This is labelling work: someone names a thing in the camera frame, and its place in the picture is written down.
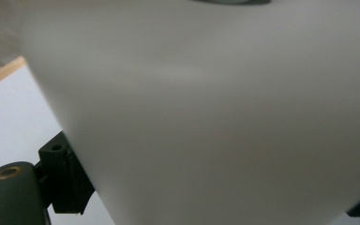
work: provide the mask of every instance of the wooden edge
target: wooden edge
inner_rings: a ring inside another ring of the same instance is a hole
[[[0,81],[4,80],[8,75],[12,74],[19,68],[26,65],[25,59],[22,56],[17,57],[15,60],[4,65],[0,68]]]

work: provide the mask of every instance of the white wall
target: white wall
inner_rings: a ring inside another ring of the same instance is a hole
[[[61,131],[27,67],[0,82],[0,166],[14,161],[37,163],[38,149]],[[92,196],[83,216],[55,214],[53,225],[112,225],[98,195]]]

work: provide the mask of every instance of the black mount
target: black mount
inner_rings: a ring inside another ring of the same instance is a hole
[[[63,132],[39,149],[40,162],[0,167],[0,225],[51,224],[55,213],[83,214],[95,189]]]

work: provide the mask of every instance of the metal ring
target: metal ring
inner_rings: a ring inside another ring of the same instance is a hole
[[[10,177],[16,176],[22,172],[22,168],[19,166],[7,167],[0,171],[0,180],[6,180]]]

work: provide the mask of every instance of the white surface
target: white surface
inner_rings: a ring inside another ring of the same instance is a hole
[[[0,166],[15,162],[37,163],[38,149],[61,131],[29,70],[23,67],[0,82]],[[56,215],[52,225],[113,224],[95,193],[83,216]]]
[[[360,1],[33,1],[22,41],[118,225],[327,224],[360,200]]]

